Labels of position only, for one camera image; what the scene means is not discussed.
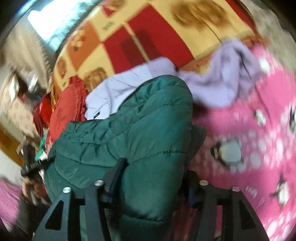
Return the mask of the person's left hand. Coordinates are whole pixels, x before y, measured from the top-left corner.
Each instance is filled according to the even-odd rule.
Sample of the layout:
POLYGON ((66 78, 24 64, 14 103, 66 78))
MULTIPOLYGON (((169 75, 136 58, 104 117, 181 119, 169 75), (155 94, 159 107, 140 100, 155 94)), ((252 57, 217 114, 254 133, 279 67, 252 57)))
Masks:
POLYGON ((47 206, 51 204, 43 179, 40 175, 34 178, 23 178, 22 199, 30 205, 36 205, 38 202, 47 206))

